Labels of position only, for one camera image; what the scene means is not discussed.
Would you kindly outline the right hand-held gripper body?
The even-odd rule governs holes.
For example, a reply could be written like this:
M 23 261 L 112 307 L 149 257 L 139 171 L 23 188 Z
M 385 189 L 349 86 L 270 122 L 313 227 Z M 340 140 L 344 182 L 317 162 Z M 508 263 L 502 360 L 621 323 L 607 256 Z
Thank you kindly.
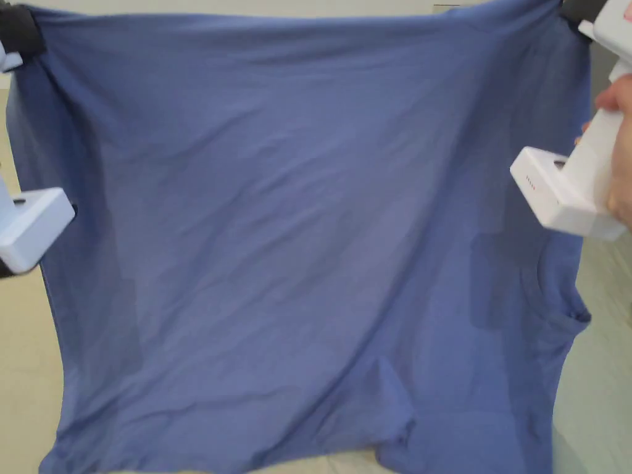
M 631 73 L 631 2 L 600 1 L 590 31 L 577 31 L 617 56 L 611 82 Z M 542 226 L 615 241 L 625 227 L 607 209 L 621 112 L 599 110 L 569 156 L 525 147 L 510 173 Z

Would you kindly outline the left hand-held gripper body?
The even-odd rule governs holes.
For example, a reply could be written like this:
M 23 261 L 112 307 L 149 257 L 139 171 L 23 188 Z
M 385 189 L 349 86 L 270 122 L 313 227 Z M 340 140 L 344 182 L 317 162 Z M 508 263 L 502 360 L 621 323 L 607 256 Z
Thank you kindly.
M 12 195 L 1 177 L 1 274 L 31 272 L 75 216 L 62 188 Z

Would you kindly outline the person's right hand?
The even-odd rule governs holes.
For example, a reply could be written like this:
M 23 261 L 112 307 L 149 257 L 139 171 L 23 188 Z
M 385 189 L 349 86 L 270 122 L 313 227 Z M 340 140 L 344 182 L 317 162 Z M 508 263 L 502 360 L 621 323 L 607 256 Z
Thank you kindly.
M 623 75 L 596 99 L 599 110 L 622 112 L 623 121 L 612 153 L 612 178 L 607 207 L 631 229 L 631 75 Z

